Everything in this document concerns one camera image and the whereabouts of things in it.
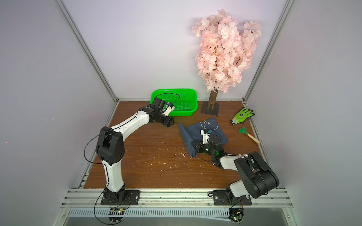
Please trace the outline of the green plastic basket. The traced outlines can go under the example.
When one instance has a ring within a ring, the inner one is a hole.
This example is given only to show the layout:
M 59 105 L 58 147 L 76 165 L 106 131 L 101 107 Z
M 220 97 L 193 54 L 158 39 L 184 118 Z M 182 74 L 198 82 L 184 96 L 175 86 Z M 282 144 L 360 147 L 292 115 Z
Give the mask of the green plastic basket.
M 197 93 L 193 89 L 157 89 L 151 94 L 150 103 L 154 98 L 173 103 L 175 109 L 170 116 L 192 116 L 198 109 Z

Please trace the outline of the pink artificial blossom tree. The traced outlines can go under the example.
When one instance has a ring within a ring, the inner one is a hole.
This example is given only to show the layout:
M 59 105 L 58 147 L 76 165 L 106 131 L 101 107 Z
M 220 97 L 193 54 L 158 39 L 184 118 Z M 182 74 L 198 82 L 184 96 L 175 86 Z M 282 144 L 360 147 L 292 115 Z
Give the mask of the pink artificial blossom tree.
M 210 93 L 202 112 L 214 115 L 218 112 L 218 93 L 225 94 L 230 87 L 241 83 L 242 73 L 252 66 L 253 55 L 262 35 L 261 24 L 245 22 L 242 30 L 239 30 L 238 21 L 221 9 L 216 15 L 199 20 L 192 31 L 201 39 L 195 60 L 199 76 Z

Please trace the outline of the controller board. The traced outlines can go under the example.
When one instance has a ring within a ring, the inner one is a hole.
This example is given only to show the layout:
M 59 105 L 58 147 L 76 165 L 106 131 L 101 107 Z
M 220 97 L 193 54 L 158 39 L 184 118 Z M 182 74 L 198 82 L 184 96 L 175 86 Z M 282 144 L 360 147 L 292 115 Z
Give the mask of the controller board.
M 244 218 L 244 209 L 242 208 L 230 208 L 228 219 L 232 223 L 240 223 Z
M 108 219 L 110 224 L 118 224 L 123 219 L 125 215 L 125 210 L 121 208 L 111 208 L 108 212 Z

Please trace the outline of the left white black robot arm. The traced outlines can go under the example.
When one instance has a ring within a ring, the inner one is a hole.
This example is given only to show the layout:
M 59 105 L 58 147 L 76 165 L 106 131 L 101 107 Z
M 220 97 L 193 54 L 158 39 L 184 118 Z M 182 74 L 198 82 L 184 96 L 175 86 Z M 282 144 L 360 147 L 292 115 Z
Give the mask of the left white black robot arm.
M 160 123 L 166 127 L 174 125 L 170 113 L 175 109 L 172 102 L 154 98 L 123 122 L 103 127 L 97 138 L 96 153 L 101 160 L 106 175 L 104 198 L 121 204 L 126 200 L 125 184 L 121 172 L 121 160 L 125 154 L 124 141 L 140 127 L 148 123 Z

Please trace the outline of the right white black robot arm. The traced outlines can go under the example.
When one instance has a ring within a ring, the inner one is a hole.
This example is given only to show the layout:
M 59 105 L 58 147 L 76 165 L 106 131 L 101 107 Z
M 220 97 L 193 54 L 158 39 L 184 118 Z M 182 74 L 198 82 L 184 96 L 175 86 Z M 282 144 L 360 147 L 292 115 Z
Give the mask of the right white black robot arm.
M 244 155 L 229 154 L 224 151 L 221 139 L 203 136 L 201 141 L 191 142 L 196 153 L 204 153 L 211 157 L 211 163 L 222 170 L 238 172 L 240 180 L 228 185 L 225 195 L 230 203 L 244 196 L 258 198 L 267 195 L 277 188 L 280 181 L 270 166 L 257 152 Z

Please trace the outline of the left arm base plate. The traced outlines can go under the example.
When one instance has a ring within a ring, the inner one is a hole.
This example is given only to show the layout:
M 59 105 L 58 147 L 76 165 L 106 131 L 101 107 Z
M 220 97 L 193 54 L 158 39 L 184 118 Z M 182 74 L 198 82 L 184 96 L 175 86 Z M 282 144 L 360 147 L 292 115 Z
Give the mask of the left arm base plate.
M 101 205 L 138 205 L 140 190 L 104 191 Z

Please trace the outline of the right controller board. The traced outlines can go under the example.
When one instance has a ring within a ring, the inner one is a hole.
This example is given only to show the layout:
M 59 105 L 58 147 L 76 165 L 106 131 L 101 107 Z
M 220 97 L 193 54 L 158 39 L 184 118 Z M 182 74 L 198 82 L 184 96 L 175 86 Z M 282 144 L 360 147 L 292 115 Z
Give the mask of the right controller board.
M 230 208 L 228 219 L 232 223 L 240 223 L 244 218 L 244 209 L 242 208 Z

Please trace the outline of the aluminium front rail frame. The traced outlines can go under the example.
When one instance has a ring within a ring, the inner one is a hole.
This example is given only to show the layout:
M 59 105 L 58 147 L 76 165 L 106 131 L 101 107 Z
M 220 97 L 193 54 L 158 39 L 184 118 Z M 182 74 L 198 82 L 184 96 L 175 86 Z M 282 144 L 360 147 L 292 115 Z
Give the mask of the aluminium front rail frame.
M 138 208 L 216 208 L 231 207 L 234 204 L 227 202 L 218 190 L 218 194 L 212 195 L 212 189 L 135 189 L 128 190 L 125 201 L 121 204 Z M 103 198 L 102 189 L 70 189 L 61 207 L 90 208 L 113 206 L 111 201 Z M 292 202 L 285 189 L 273 189 L 267 195 L 257 199 L 246 196 L 235 207 L 243 205 L 250 208 L 292 208 Z

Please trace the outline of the green work glove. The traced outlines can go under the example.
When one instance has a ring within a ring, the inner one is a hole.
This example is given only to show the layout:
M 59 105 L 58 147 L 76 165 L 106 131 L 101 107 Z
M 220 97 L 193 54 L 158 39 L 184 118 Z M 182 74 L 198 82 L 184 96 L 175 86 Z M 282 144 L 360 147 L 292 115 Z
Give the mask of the green work glove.
M 236 125 L 238 123 L 243 123 L 246 119 L 254 116 L 253 110 L 249 108 L 242 108 L 239 110 L 235 116 L 231 119 L 231 125 Z

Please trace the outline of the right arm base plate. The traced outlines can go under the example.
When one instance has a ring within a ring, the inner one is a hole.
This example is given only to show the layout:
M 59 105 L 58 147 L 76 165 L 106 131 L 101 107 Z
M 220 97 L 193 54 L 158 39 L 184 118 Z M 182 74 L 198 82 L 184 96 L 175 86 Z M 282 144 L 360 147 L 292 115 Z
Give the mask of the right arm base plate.
M 249 195 L 235 197 L 229 190 L 214 190 L 209 192 L 207 196 L 212 197 L 215 206 L 252 205 L 252 201 Z

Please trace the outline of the left controller board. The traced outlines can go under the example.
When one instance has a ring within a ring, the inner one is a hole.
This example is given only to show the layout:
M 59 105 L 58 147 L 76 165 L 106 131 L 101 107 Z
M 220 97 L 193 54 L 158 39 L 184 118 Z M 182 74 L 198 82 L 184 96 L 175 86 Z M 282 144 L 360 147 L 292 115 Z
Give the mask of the left controller board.
M 110 224 L 118 224 L 123 219 L 125 215 L 125 210 L 121 208 L 111 208 L 108 212 L 108 219 Z

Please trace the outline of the dark blue printed pillowcase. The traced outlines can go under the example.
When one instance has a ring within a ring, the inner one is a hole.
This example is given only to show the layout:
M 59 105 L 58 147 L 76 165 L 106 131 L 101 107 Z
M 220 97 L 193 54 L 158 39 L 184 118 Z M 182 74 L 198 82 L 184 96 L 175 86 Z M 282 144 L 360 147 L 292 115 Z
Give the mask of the dark blue printed pillowcase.
M 192 142 L 203 141 L 203 137 L 201 135 L 202 130 L 207 130 L 210 133 L 210 138 L 220 138 L 223 145 L 228 143 L 228 139 L 225 133 L 223 132 L 215 118 L 200 121 L 186 127 L 180 123 L 178 125 L 178 128 L 185 144 L 186 150 L 191 158 L 195 158 L 198 155 L 198 151 L 192 145 Z

